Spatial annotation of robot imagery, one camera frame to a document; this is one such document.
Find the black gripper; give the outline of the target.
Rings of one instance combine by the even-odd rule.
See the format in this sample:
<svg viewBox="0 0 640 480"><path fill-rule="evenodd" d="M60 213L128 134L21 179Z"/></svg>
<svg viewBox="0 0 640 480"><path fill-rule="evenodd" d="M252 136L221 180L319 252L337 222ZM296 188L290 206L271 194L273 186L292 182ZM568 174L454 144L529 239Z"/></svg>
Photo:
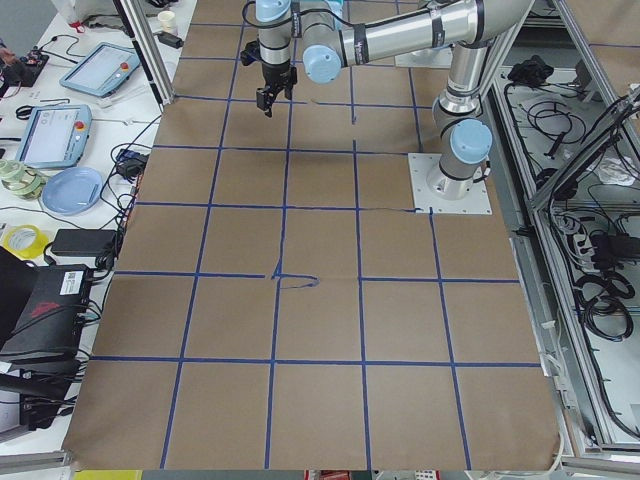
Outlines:
<svg viewBox="0 0 640 480"><path fill-rule="evenodd" d="M291 64L289 47L278 49L260 47L259 51L265 85L256 90L256 105L266 117L271 118L274 95L284 92L287 100L293 99L297 70Z"/></svg>

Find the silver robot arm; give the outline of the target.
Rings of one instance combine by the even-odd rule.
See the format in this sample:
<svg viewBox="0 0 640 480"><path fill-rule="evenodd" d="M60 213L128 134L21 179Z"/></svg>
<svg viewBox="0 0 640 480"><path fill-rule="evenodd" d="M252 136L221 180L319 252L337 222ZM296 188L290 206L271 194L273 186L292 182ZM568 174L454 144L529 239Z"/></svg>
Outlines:
<svg viewBox="0 0 640 480"><path fill-rule="evenodd" d="M532 7L529 1L421 1L416 10L368 23L351 23L340 1L250 1L250 25L258 37L241 53L243 65L259 62L265 84L257 107L270 116L279 94L290 98L297 83L290 44L303 44L306 76L334 81L351 66L391 58L399 66L448 71L433 118L442 154L426 184L443 200L464 198L479 181L493 137L478 116L497 63Z"/></svg>

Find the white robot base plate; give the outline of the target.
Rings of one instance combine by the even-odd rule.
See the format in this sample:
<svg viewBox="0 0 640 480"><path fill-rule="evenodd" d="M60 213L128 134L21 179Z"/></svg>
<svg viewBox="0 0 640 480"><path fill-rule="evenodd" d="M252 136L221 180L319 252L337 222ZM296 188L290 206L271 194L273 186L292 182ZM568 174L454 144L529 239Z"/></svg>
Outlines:
<svg viewBox="0 0 640 480"><path fill-rule="evenodd" d="M467 180L453 180L440 169L440 154L409 153L414 209L424 214L491 215L480 168Z"/></svg>

